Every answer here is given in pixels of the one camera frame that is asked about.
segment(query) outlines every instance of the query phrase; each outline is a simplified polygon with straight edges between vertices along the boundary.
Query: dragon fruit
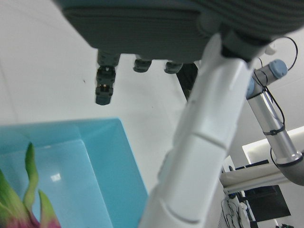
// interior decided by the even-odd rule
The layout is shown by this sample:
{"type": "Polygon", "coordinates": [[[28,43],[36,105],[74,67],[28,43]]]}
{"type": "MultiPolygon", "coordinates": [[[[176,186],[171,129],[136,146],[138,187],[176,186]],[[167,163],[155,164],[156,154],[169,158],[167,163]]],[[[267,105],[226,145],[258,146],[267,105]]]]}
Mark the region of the dragon fruit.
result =
{"type": "Polygon", "coordinates": [[[0,228],[61,228],[51,202],[46,194],[38,191],[40,198],[40,222],[32,211],[35,191],[38,185],[38,172],[35,165],[35,150],[28,145],[25,157],[28,173],[28,188],[23,201],[10,186],[0,169],[0,228]]]}

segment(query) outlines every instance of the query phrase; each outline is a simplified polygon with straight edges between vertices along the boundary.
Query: blue joint cap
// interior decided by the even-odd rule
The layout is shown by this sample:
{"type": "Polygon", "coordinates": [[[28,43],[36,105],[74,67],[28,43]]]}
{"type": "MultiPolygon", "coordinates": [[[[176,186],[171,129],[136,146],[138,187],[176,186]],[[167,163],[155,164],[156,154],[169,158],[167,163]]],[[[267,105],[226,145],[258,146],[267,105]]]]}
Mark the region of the blue joint cap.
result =
{"type": "Polygon", "coordinates": [[[255,82],[254,82],[253,78],[251,78],[249,81],[248,88],[247,88],[247,94],[246,94],[247,99],[252,95],[254,89],[255,89],[255,82]]]}
{"type": "Polygon", "coordinates": [[[269,63],[269,69],[277,79],[285,76],[288,71],[286,64],[280,59],[276,59],[269,63]]]}

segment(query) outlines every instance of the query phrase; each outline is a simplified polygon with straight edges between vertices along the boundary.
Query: blue plastic bin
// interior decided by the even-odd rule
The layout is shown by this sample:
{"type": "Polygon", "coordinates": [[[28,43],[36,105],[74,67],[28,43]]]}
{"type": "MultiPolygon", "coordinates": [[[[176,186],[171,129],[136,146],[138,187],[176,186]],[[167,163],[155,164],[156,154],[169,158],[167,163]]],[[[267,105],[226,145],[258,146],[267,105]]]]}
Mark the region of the blue plastic bin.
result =
{"type": "Polygon", "coordinates": [[[0,169],[21,199],[29,142],[62,228],[137,227],[147,191],[119,119],[0,126],[0,169]]]}

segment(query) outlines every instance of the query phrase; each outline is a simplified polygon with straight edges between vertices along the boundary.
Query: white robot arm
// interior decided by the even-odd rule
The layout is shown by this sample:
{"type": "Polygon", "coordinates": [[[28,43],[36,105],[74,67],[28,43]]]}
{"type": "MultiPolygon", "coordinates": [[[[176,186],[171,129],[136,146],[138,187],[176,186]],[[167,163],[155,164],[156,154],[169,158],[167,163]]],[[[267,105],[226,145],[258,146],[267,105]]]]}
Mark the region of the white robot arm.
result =
{"type": "Polygon", "coordinates": [[[219,34],[202,68],[153,190],[140,228],[201,228],[234,137],[252,64],[223,57],[219,34]]]}
{"type": "Polygon", "coordinates": [[[234,137],[245,88],[247,100],[292,182],[304,185],[303,156],[279,120],[265,86],[287,73],[281,60],[254,71],[251,64],[221,55],[221,38],[208,43],[188,105],[139,228],[201,228],[222,162],[234,137]]]}

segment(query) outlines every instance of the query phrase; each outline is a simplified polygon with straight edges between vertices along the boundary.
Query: black cable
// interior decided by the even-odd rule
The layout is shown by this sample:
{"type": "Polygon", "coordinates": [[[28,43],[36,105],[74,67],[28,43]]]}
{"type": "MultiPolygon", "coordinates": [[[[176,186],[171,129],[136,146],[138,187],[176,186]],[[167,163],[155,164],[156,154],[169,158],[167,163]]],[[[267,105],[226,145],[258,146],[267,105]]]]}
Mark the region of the black cable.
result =
{"type": "Polygon", "coordinates": [[[271,160],[272,160],[272,162],[274,163],[274,165],[275,165],[277,168],[279,168],[278,165],[276,164],[274,158],[272,157],[272,148],[271,148],[271,147],[270,147],[270,157],[271,157],[271,160]]]}
{"type": "Polygon", "coordinates": [[[262,62],[262,60],[260,59],[260,58],[258,58],[259,60],[260,60],[260,62],[261,62],[261,67],[263,67],[263,62],[262,62]]]}
{"type": "MultiPolygon", "coordinates": [[[[263,72],[263,71],[261,71],[261,72],[265,75],[266,81],[268,81],[268,78],[267,78],[266,73],[263,72]]],[[[274,103],[276,104],[277,108],[280,110],[281,115],[282,115],[282,119],[283,119],[282,124],[285,125],[285,116],[284,116],[283,110],[281,109],[280,105],[277,103],[276,99],[274,98],[274,96],[272,95],[272,93],[270,92],[270,90],[268,89],[268,87],[265,86],[265,85],[263,85],[263,84],[261,83],[261,81],[258,79],[258,77],[257,77],[257,75],[256,75],[256,73],[255,73],[255,71],[254,71],[254,74],[255,74],[256,79],[258,80],[259,84],[263,87],[263,90],[266,91],[266,92],[268,93],[268,95],[269,95],[269,97],[270,97],[270,99],[271,99],[271,102],[272,102],[272,103],[274,102],[274,103]]],[[[274,165],[275,165],[277,168],[279,168],[278,165],[276,164],[275,160],[274,160],[273,157],[272,157],[272,148],[270,148],[270,157],[271,157],[271,160],[272,160],[272,162],[274,163],[274,165]]]]}
{"type": "Polygon", "coordinates": [[[269,96],[273,99],[273,101],[275,102],[277,108],[280,110],[281,115],[282,115],[282,119],[283,119],[283,125],[285,125],[285,116],[283,113],[283,110],[281,109],[281,107],[279,106],[279,104],[277,103],[277,101],[275,100],[274,96],[271,94],[270,90],[267,88],[267,86],[265,86],[267,93],[269,94],[269,96]]]}
{"type": "Polygon", "coordinates": [[[291,40],[293,42],[293,44],[294,44],[294,47],[295,47],[295,58],[294,58],[293,64],[288,69],[288,71],[289,71],[289,70],[291,70],[294,67],[295,62],[296,62],[296,60],[298,58],[298,46],[297,46],[296,42],[292,38],[290,38],[290,37],[279,37],[279,38],[276,38],[275,40],[280,39],[280,38],[286,38],[286,39],[291,40]]]}

